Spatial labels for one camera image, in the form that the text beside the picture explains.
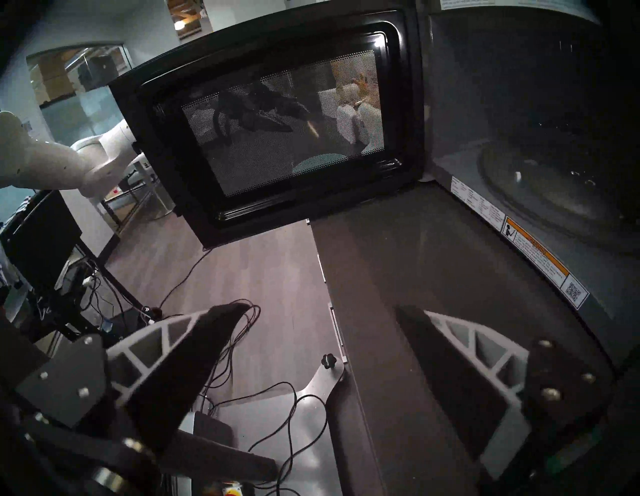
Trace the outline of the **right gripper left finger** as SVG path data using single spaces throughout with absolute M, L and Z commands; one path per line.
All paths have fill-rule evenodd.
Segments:
M 106 350 L 115 401 L 156 456 L 169 446 L 250 304 L 235 301 L 157 322 Z

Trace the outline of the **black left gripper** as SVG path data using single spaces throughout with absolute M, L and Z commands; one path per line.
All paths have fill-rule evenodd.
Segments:
M 275 92 L 265 84 L 253 84 L 247 94 L 234 92 L 240 110 L 238 124 L 243 129 L 274 129 L 274 121 L 265 112 L 275 107 Z

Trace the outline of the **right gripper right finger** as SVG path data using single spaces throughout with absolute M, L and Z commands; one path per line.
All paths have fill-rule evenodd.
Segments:
M 505 476 L 531 433 L 520 394 L 529 351 L 485 325 L 399 305 L 399 328 L 435 399 L 490 480 Z

